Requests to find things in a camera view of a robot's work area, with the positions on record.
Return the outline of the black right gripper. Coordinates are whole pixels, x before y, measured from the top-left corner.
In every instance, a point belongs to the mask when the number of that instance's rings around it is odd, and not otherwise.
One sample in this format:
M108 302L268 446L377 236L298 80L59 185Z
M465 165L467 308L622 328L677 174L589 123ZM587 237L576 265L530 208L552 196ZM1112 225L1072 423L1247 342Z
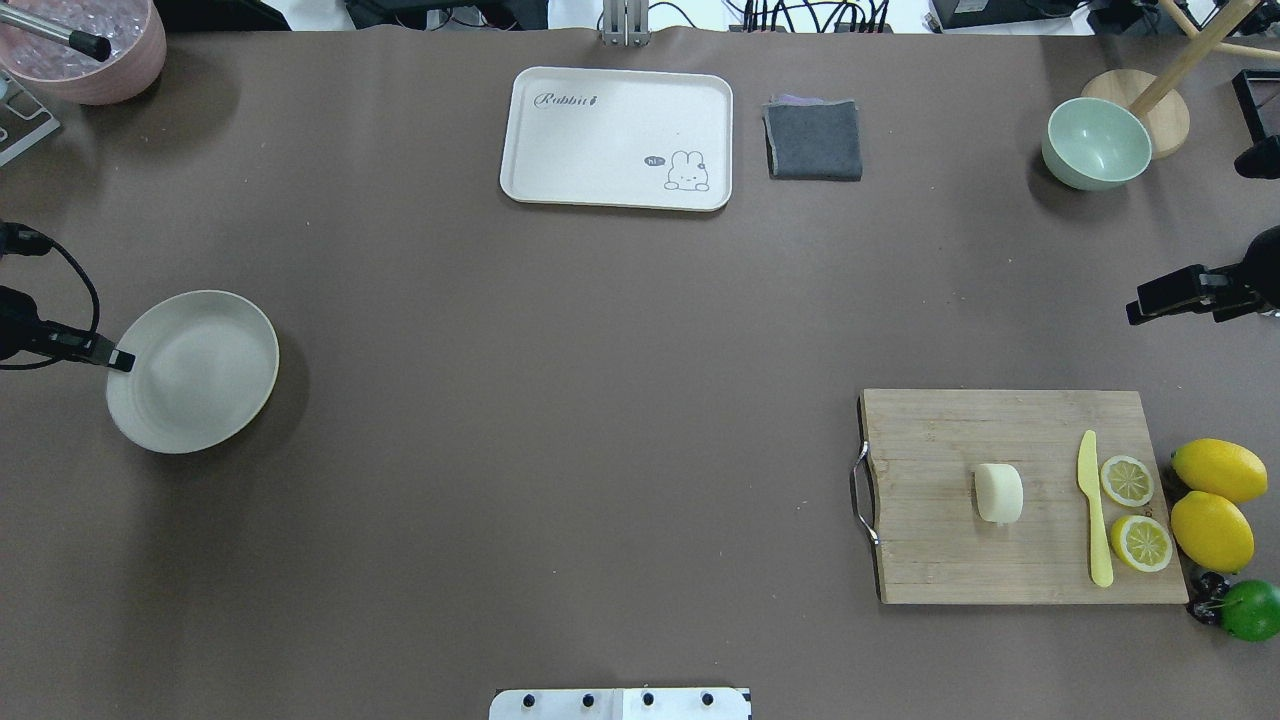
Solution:
M1208 313L1215 322L1248 314L1277 315L1279 228L1260 233L1244 258L1208 269L1184 266L1137 288L1137 301L1126 305L1126 319L1139 325L1160 316Z

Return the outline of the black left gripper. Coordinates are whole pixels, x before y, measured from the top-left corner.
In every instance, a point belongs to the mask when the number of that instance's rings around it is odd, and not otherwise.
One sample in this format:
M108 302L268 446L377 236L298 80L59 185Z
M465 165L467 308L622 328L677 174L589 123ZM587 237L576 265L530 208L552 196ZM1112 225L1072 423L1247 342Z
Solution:
M28 364L9 361L20 352L36 354L46 360ZM4 370L38 369L56 361L73 361L128 373L134 365L133 354L120 351L96 331L41 319L31 296L6 286L1 287L1 360Z

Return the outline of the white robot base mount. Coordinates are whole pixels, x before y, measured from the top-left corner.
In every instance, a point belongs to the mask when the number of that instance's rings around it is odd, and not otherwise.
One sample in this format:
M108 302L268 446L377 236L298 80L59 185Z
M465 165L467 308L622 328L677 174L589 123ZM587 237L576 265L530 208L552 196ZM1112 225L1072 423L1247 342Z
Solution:
M751 719L750 691L733 687L508 689L489 719Z

